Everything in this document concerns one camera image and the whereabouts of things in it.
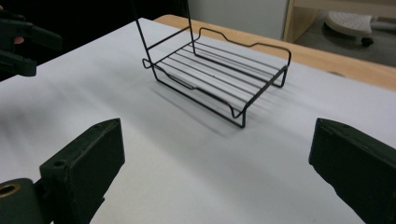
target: white table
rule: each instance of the white table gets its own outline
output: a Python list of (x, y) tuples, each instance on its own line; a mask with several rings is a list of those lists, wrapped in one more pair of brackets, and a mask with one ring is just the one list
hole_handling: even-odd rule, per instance
[[(142, 21), (150, 38), (173, 31)], [(317, 118), (396, 147), (396, 92), (292, 63), (239, 129), (156, 82), (134, 23), (0, 82), (0, 182), (28, 177), (97, 122), (126, 153), (92, 223), (362, 223), (308, 164)]]

